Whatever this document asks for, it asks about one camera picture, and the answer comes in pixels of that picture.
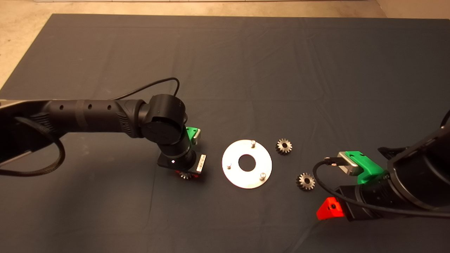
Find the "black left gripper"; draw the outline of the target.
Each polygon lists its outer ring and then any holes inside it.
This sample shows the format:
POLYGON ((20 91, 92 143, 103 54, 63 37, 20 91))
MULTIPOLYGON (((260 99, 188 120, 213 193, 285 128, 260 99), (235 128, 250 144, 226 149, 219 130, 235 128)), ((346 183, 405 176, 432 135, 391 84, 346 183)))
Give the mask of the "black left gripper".
POLYGON ((177 158, 160 154, 156 163, 162 168, 174 170, 177 175, 192 175, 197 179, 203 171, 206 158, 206 154, 188 151, 177 158))

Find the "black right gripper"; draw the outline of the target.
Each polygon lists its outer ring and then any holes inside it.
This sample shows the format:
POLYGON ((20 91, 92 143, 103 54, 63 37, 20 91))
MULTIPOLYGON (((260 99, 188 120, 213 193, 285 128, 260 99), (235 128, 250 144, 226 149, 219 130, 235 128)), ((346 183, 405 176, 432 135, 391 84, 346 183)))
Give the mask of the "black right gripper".
MULTIPOLYGON (((357 185, 339 186, 336 192, 344 197, 351 198, 352 200, 362 202, 363 199, 360 195, 360 187, 357 185)), ((346 201, 336 198, 327 197, 316 212, 318 220, 327 220, 333 218, 342 218, 346 215, 349 221, 363 221, 373 219, 373 213, 362 207, 348 204, 346 201)))

